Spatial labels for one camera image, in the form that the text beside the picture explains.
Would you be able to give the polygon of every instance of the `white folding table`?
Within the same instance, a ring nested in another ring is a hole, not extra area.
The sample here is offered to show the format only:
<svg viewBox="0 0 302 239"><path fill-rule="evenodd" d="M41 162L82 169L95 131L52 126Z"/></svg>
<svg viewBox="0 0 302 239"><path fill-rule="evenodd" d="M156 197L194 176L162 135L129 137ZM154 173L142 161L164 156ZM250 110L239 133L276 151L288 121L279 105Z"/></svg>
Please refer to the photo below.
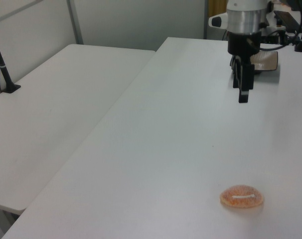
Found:
<svg viewBox="0 0 302 239"><path fill-rule="evenodd" d="M153 55L69 45L0 94L0 209L29 206Z"/></svg>
<svg viewBox="0 0 302 239"><path fill-rule="evenodd" d="M302 53L281 49L247 104L230 59L168 38L4 239L302 239ZM238 184L264 204L223 206Z"/></svg>

